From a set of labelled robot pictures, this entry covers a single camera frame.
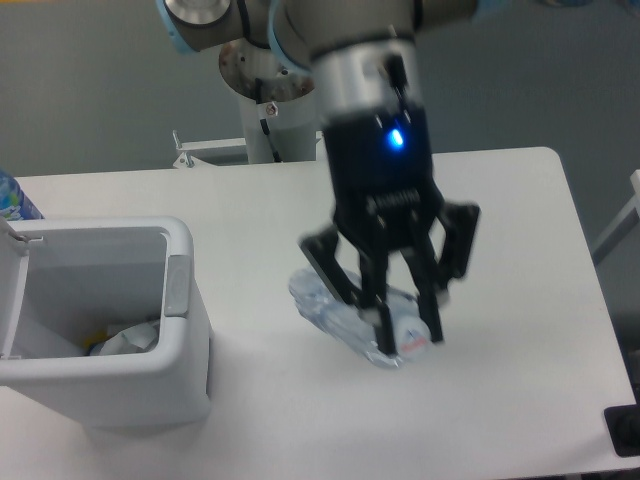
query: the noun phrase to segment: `metal stand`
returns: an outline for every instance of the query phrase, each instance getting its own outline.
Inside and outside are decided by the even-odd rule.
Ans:
[[[640,223],[640,170],[631,176],[631,182],[636,190],[635,195],[622,207],[593,244],[591,258],[596,266]]]
[[[174,130],[173,140],[176,144],[176,152],[178,153],[178,158],[173,163],[173,168],[232,165],[236,163],[229,162],[229,158],[247,154],[247,142],[244,138],[182,143],[178,138],[178,132]],[[316,132],[316,143],[321,140],[322,132]],[[200,158],[207,158],[210,159],[210,161],[205,162]]]

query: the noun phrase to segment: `black object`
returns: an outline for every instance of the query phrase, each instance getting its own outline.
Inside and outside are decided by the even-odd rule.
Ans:
[[[424,6],[422,5],[422,0],[413,0],[413,12],[415,16],[413,29],[417,32],[422,27],[422,19],[424,17]]]
[[[640,456],[640,406],[609,407],[604,418],[618,456]]]
[[[262,88],[264,87],[264,81],[261,78],[256,78],[255,80],[255,98],[256,105],[260,105],[263,103],[262,100]],[[280,152],[273,143],[273,139],[271,138],[271,129],[269,128],[269,124],[267,123],[266,118],[260,119],[260,128],[262,129],[262,133],[267,137],[267,142],[269,143],[269,148],[271,149],[271,156],[273,157],[274,163],[282,163],[282,157],[280,156]]]
[[[462,278],[480,215],[477,205],[446,203],[433,180],[426,114],[405,98],[402,58],[384,62],[397,113],[379,109],[335,121],[324,137],[336,199],[333,224],[300,247],[334,297],[358,307],[374,326],[378,349],[396,354],[387,299],[389,255],[402,253],[418,289],[420,317],[431,340],[443,340],[437,296]],[[439,259],[429,238],[434,222],[445,230]],[[339,234],[358,250],[362,285],[348,279],[335,255]]]
[[[606,480],[640,480],[640,468],[615,473],[612,476],[607,477]]]

